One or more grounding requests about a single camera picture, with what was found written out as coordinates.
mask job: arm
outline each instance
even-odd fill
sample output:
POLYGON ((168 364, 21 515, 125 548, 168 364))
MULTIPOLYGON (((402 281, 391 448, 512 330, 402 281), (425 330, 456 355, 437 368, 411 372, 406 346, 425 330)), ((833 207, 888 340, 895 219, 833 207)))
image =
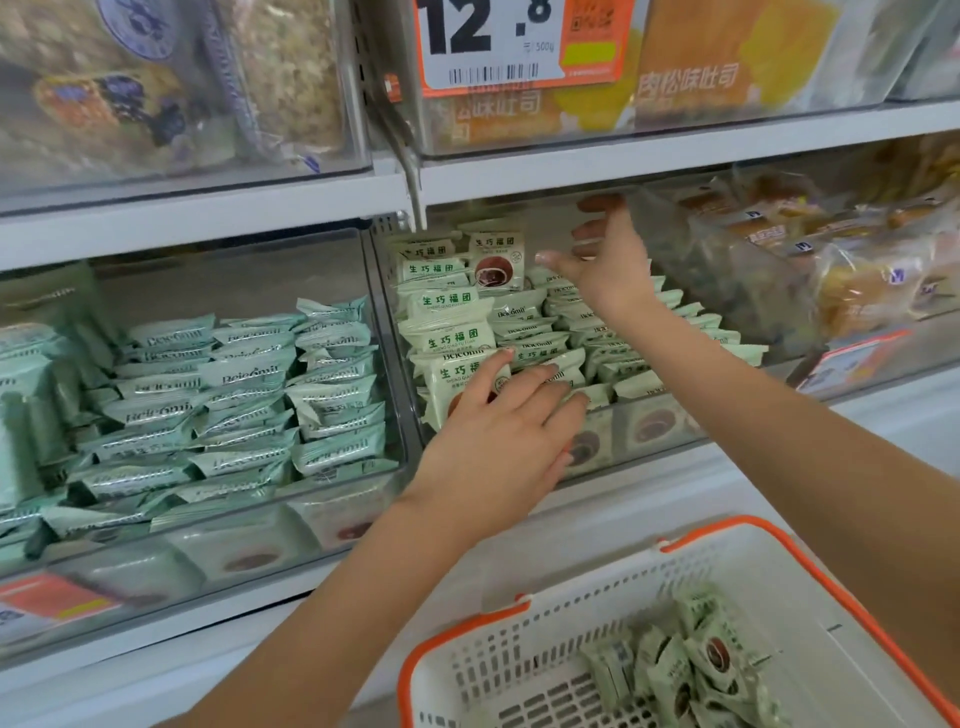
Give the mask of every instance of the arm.
POLYGON ((461 556, 521 521, 560 480, 586 398, 525 370, 491 403, 497 352, 469 382, 413 482, 347 559, 174 725, 332 728, 403 625, 461 556))
POLYGON ((759 372, 653 293, 622 198, 587 201, 604 237, 541 254, 580 287, 677 401, 926 674, 960 700, 960 483, 759 372))

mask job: packaged bread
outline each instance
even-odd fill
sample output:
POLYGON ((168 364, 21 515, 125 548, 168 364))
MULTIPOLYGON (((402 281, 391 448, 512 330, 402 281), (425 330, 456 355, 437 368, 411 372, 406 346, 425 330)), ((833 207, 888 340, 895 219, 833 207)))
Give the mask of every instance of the packaged bread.
POLYGON ((204 38, 245 136, 322 171, 347 143, 336 0, 204 0, 204 38))

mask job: orange price label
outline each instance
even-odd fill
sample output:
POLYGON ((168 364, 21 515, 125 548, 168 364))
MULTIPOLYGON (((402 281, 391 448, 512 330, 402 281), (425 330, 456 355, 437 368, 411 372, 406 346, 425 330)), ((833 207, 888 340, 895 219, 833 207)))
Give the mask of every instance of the orange price label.
POLYGON ((22 640, 119 604, 52 573, 0 584, 0 643, 22 640))
POLYGON ((634 0, 412 0, 428 98, 620 78, 634 0))

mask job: packaged snack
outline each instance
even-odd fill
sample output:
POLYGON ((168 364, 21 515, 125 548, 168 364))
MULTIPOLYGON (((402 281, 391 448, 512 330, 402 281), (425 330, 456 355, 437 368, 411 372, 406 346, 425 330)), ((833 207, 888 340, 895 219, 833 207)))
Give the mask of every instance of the packaged snack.
POLYGON ((43 495, 43 483, 29 436, 29 413, 23 397, 15 392, 0 394, 0 512, 43 495))
POLYGON ((286 390, 287 397, 301 410, 320 413, 365 407, 371 402, 376 376, 370 375, 352 381, 332 384, 295 384, 286 390))
POLYGON ((493 310, 490 313, 491 321, 538 318, 540 307, 545 299, 546 291, 542 288, 497 296, 493 299, 493 310))
POLYGON ((290 457, 290 448, 297 441, 297 431, 289 429, 273 437, 248 441, 227 448, 208 449, 190 455, 190 462, 204 477, 226 475, 252 468, 263 468, 290 457))
POLYGON ((550 333, 553 325, 560 319, 557 316, 549 316, 533 319, 502 319, 491 322, 493 335, 497 342, 517 341, 519 339, 529 339, 531 336, 538 336, 542 333, 550 333))
POLYGON ((479 300, 479 289, 475 285, 463 288, 424 288, 409 297, 407 309, 411 319, 423 319, 437 311, 479 300))
POLYGON ((78 506, 137 496, 186 483, 190 461, 180 454, 148 455, 108 461, 70 476, 69 501, 78 506))
POLYGON ((220 359, 201 364, 197 371, 208 387, 223 387, 269 375, 286 375, 297 352, 293 347, 235 359, 220 359))
MULTIPOLYGON (((362 463, 353 464, 353 467, 361 466, 362 463)), ((392 479, 384 475, 324 488, 287 502, 313 531, 321 548, 332 551, 355 542, 367 533, 393 498, 392 479)))
POLYGON ((210 412, 231 409, 279 393, 283 389, 283 380, 283 374, 280 372, 245 379, 238 384, 208 389, 197 396, 195 403, 197 406, 206 407, 210 412))
POLYGON ((245 137, 267 158, 319 172, 318 156, 348 144, 334 3, 206 0, 202 12, 245 137))
POLYGON ((136 379, 116 380, 116 388, 125 400, 142 395, 175 392, 179 389, 197 392, 203 386, 204 381, 199 372, 180 375, 139 376, 136 379))
POLYGON ((198 437, 222 435, 257 425, 280 425, 289 419, 283 394, 275 392, 229 409, 208 410, 193 423, 198 437))
POLYGON ((135 326, 127 331, 127 335, 141 347, 183 349, 212 341, 215 321, 212 313, 196 319, 156 321, 135 326))
POLYGON ((282 327, 282 330, 289 331, 294 326, 302 324, 306 319, 306 314, 299 313, 272 313, 269 316, 257 316, 252 319, 221 319, 220 323, 225 327, 236 328, 261 328, 261 327, 282 327))
POLYGON ((259 353, 280 352, 294 348, 294 334, 290 331, 270 336, 245 339, 214 349, 210 355, 214 359, 236 359, 240 356, 253 356, 259 353))
POLYGON ((515 351, 514 360, 510 365, 511 370, 516 372, 520 369, 526 369, 565 352, 566 341, 569 338, 569 333, 556 331, 511 342, 510 346, 515 351))
POLYGON ((377 425, 386 420, 386 402, 375 402, 366 407, 351 407, 342 412, 317 415, 313 409, 298 412, 300 435, 304 441, 340 435, 361 427, 377 425))
POLYGON ((468 249, 470 275, 481 295, 523 290, 522 232, 472 232, 468 249))
POLYGON ((155 452, 169 452, 182 449, 190 442, 190 420, 161 420, 125 427, 119 432, 105 435, 99 440, 83 443, 81 450, 93 452, 100 462, 111 458, 150 455, 155 452))
POLYGON ((660 705, 660 717, 672 726, 682 726, 693 700, 693 669, 680 637, 671 637, 657 661, 647 669, 650 688, 660 705))
POLYGON ((580 654, 587 660, 604 711, 611 713, 633 697, 634 651, 629 640, 585 644, 580 654))
MULTIPOLYGON (((450 416, 467 382, 480 365, 494 354, 494 349, 446 354, 430 361, 426 370, 426 387, 429 392, 426 414, 423 419, 439 432, 450 416)), ((490 397, 494 398, 510 379, 510 368, 503 367, 494 378, 490 397)))
POLYGON ((179 359, 173 361, 139 362, 130 361, 118 364, 114 372, 123 379, 136 379, 139 376, 178 375, 196 372, 197 367, 209 361, 210 357, 179 359))
POLYGON ((354 460, 382 457, 385 436, 386 426, 380 423, 343 435, 295 445, 292 453, 294 467, 302 475, 313 475, 354 460))
MULTIPOLYGON (((364 311, 367 309, 367 297, 362 296, 346 303, 326 305, 309 299, 297 299, 297 310, 305 314, 308 319, 315 319, 332 324, 334 322, 363 321, 364 311)), ((295 322, 297 326, 303 321, 295 322)))
POLYGON ((365 347, 371 341, 370 327, 360 321, 327 323, 323 319, 307 319, 294 328, 297 347, 305 351, 329 347, 365 347))
POLYGON ((197 394, 195 389, 180 389, 108 402, 101 409, 123 426, 152 425, 163 420, 181 420, 189 415, 197 406, 197 394))

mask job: hand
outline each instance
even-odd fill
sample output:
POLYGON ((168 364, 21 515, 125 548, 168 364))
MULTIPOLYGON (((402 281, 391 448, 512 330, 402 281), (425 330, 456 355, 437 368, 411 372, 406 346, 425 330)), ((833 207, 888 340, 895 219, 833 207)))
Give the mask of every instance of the hand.
POLYGON ((602 237, 603 242, 576 245, 572 254, 543 251, 537 263, 559 273, 580 289, 584 301, 617 330, 650 306, 663 307, 654 291, 643 241, 634 230, 623 195, 597 195, 583 200, 583 212, 603 212, 572 231, 574 240, 602 237))
POLYGON ((570 386, 546 381, 552 364, 525 369, 488 402, 513 356, 501 350, 480 365, 399 499, 463 539, 464 550, 522 521, 553 490, 587 413, 585 395, 560 405, 570 386))

